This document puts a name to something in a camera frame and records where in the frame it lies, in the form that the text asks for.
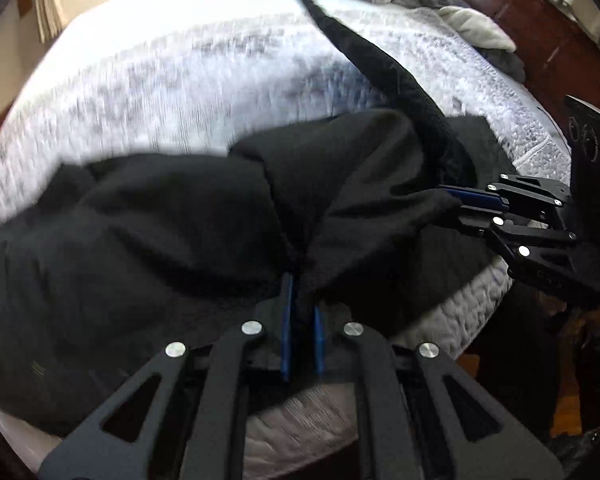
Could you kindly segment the grey quilted bedspread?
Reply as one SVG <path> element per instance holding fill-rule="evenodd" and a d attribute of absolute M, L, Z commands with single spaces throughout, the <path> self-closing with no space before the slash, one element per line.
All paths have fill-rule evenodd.
<path fill-rule="evenodd" d="M 343 53 L 310 35 L 305 1 L 117 0 L 78 18 L 5 122 L 0 223 L 30 206 L 62 164 L 138 153 L 224 155 L 262 129 L 381 107 Z M 311 1 L 394 58 L 445 117 L 486 121 L 513 168 L 478 190 L 501 174 L 567 179 L 568 158 L 532 106 L 434 12 Z M 440 226 L 462 235 L 460 200 L 451 197 L 457 207 Z M 491 262 L 393 336 L 346 304 L 300 304 L 294 279 L 284 275 L 292 278 L 289 332 L 276 332 L 268 351 L 253 358 L 238 479 L 357 479 L 353 386 L 318 374 L 315 311 L 345 308 L 389 344 L 415 349 L 431 341 L 455 362 L 510 286 L 504 260 L 482 238 L 465 237 L 483 244 Z M 0 408 L 7 416 L 54 437 L 50 452 L 82 424 L 58 436 Z"/>

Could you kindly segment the beige curtain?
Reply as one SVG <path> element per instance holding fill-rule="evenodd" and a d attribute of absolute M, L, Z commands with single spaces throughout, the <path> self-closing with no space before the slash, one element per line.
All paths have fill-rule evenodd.
<path fill-rule="evenodd" d="M 50 44 L 66 27 L 66 19 L 61 0 L 31 1 L 40 41 L 42 44 Z"/>

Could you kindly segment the dark wooden headboard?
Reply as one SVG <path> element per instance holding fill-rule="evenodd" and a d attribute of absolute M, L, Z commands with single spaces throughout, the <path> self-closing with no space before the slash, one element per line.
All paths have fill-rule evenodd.
<path fill-rule="evenodd" d="M 600 49 L 547 0 L 464 0 L 490 16 L 514 40 L 524 62 L 524 85 L 565 127 L 565 96 L 600 109 Z"/>

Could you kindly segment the light grey cloth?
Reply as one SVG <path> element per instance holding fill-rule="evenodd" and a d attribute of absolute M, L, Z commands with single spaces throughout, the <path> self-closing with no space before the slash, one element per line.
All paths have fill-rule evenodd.
<path fill-rule="evenodd" d="M 517 46 L 492 18 L 473 8 L 442 6 L 438 15 L 471 46 L 515 53 Z"/>

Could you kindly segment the black pants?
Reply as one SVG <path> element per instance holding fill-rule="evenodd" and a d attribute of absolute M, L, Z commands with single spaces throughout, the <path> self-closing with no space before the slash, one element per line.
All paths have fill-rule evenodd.
<path fill-rule="evenodd" d="M 313 1 L 381 107 L 251 133 L 224 155 L 62 164 L 0 223 L 0 408 L 65 436 L 163 346 L 216 341 L 294 279 L 393 336 L 490 262 L 442 229 L 451 185 L 513 168 L 481 117 L 445 117 L 394 58 Z"/>

